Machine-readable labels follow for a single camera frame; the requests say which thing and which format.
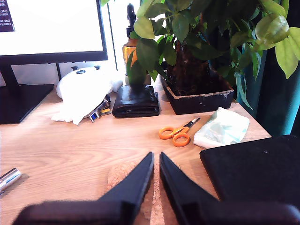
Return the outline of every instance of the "wooden desk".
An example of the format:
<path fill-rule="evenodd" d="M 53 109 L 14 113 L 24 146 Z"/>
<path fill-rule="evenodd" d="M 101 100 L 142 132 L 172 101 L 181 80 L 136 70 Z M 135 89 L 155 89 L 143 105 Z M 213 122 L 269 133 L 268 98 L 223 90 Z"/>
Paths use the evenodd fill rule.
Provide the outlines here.
<path fill-rule="evenodd" d="M 213 112 L 175 115 L 160 83 L 156 84 L 161 114 L 157 117 L 117 119 L 107 115 L 79 126 L 54 122 L 61 99 L 52 91 L 21 124 L 0 125 L 1 175 L 18 168 L 23 178 L 1 196 L 1 224 L 10 225 L 23 207 L 45 200 L 96 200 L 106 192 L 112 166 L 139 162 L 149 151 L 158 159 L 164 151 L 197 184 L 216 196 L 199 158 L 200 147 L 191 142 L 183 148 L 158 137 L 166 125 L 180 126 L 197 116 L 189 131 L 193 136 Z M 270 135 L 238 104 L 231 109 L 250 118 L 243 141 Z"/>

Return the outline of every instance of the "teal curtain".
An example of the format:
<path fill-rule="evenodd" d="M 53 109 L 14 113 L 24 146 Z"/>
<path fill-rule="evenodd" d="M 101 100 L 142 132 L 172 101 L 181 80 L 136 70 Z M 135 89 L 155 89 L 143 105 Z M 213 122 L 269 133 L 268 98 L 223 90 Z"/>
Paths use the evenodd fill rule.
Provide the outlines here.
<path fill-rule="evenodd" d="M 287 20 L 290 27 L 300 27 L 300 1 L 290 0 Z M 239 103 L 265 128 L 270 135 L 286 135 L 300 133 L 300 65 L 287 80 L 279 67 L 275 48 L 264 53 L 262 67 L 256 81 L 252 76 L 252 68 L 245 69 L 247 82 L 246 97 L 253 110 Z"/>

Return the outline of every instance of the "computer monitor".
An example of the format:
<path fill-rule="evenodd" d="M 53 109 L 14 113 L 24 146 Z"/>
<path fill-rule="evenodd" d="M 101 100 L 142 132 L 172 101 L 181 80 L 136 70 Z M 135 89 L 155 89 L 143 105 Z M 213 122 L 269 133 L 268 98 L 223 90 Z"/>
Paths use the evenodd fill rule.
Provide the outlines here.
<path fill-rule="evenodd" d="M 18 84 L 11 65 L 100 60 L 99 0 L 0 0 L 0 124 L 20 123 L 54 86 Z"/>

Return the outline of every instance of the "white wall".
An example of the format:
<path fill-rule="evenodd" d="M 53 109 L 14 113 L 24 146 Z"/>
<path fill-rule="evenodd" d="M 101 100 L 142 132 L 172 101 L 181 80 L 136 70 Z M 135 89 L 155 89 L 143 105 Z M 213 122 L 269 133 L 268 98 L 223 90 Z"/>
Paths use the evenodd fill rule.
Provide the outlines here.
<path fill-rule="evenodd" d="M 127 20 L 127 4 L 132 3 L 137 12 L 139 7 L 139 0 L 111 0 L 109 3 L 111 21 L 112 21 L 112 32 L 116 50 L 116 58 L 118 71 L 125 73 L 125 65 L 122 55 L 122 46 L 128 41 L 126 35 L 126 27 L 129 25 Z M 62 76 L 71 72 L 72 66 L 78 66 L 79 68 L 92 67 L 94 65 L 100 65 L 111 71 L 116 71 L 115 59 L 113 54 L 113 42 L 109 24 L 107 6 L 102 7 L 102 18 L 105 32 L 106 47 L 108 52 L 107 61 L 99 62 L 78 62 L 78 63 L 60 63 L 60 70 Z M 12 66 L 15 76 L 19 83 L 25 84 L 47 84 L 47 83 L 58 83 L 58 74 L 55 64 L 36 64 L 36 65 L 17 65 Z M 0 76 L 0 86 L 4 86 L 5 82 Z"/>

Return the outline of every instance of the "monitor stand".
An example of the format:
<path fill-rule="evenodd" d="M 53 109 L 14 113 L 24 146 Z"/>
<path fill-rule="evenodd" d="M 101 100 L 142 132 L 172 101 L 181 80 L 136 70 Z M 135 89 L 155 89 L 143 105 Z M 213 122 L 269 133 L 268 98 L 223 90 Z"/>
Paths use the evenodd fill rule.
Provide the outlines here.
<path fill-rule="evenodd" d="M 54 84 L 18 84 L 11 66 L 0 66 L 6 86 L 0 87 L 0 124 L 21 121 L 53 90 Z"/>

